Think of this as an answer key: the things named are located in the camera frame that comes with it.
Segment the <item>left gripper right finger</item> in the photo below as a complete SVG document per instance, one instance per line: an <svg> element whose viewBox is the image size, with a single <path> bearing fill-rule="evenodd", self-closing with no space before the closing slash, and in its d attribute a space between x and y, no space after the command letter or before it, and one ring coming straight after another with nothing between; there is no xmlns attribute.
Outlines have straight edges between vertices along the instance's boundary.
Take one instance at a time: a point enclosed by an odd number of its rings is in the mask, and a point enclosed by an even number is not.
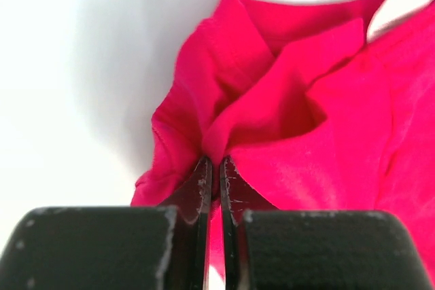
<svg viewBox="0 0 435 290"><path fill-rule="evenodd" d="M411 235L383 211L282 211L220 164L227 289L432 289Z"/></svg>

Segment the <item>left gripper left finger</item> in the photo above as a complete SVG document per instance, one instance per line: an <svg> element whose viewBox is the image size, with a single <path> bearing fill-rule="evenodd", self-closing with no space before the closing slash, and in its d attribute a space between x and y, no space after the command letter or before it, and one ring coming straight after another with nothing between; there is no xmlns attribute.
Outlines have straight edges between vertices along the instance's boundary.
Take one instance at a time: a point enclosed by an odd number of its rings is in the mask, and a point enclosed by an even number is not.
<svg viewBox="0 0 435 290"><path fill-rule="evenodd" d="M206 289L213 166L156 206L41 207L1 256L2 289Z"/></svg>

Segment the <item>magenta t shirt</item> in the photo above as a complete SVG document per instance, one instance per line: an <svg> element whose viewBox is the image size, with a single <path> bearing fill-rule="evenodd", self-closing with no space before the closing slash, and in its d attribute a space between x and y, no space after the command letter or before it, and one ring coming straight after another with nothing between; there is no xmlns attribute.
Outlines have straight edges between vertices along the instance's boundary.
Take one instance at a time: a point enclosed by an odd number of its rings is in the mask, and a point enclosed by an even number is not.
<svg viewBox="0 0 435 290"><path fill-rule="evenodd" d="M132 205L230 156L279 209L393 213L433 276L434 5L369 41L383 2L220 0L181 47Z"/></svg>

